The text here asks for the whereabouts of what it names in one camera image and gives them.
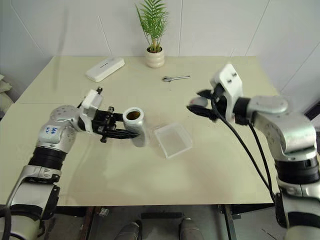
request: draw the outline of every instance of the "table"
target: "table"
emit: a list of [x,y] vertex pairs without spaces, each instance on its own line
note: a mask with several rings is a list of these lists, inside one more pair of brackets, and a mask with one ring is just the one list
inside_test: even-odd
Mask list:
[[[165,66],[151,69],[143,57],[125,57],[125,66],[102,82],[84,76],[104,57],[54,57],[12,105],[0,123],[0,204],[4,204],[21,169],[32,156],[40,127],[50,112],[62,105],[77,106],[89,89],[103,87],[100,109],[129,107],[144,110],[150,144],[135,147],[130,139],[108,139],[79,133],[64,160],[59,206],[131,206],[184,204],[270,203],[269,192],[249,157],[221,121],[189,112],[186,105],[196,92],[209,89],[210,79],[231,62],[243,81],[247,97],[276,95],[255,57],[167,57]],[[163,76],[191,75],[170,83]],[[180,123],[190,133],[193,148],[165,159],[153,130]],[[234,127],[263,169],[248,127]],[[274,160],[258,132],[277,191]]]

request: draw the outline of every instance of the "green plant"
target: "green plant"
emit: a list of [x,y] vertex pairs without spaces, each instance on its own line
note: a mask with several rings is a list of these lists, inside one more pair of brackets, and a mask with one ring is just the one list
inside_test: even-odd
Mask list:
[[168,12],[162,0],[144,0],[142,8],[135,5],[149,52],[159,53],[161,38],[168,24]]

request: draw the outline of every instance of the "white box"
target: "white box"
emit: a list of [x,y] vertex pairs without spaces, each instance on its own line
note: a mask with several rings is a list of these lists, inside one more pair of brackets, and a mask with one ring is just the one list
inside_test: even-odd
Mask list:
[[125,65],[125,60],[122,57],[108,57],[90,68],[85,75],[90,80],[98,83],[121,68],[123,65]]

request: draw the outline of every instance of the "transparent plastic box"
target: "transparent plastic box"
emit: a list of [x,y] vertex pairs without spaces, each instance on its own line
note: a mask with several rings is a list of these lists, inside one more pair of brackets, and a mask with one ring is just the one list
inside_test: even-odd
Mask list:
[[172,123],[154,131],[156,139],[167,159],[192,148],[192,139],[179,123]]

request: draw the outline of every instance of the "white flower pot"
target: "white flower pot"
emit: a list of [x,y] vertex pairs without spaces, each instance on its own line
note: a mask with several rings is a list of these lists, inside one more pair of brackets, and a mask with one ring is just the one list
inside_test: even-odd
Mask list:
[[165,64],[165,51],[161,48],[161,52],[152,53],[145,50],[145,63],[153,69],[162,67]]

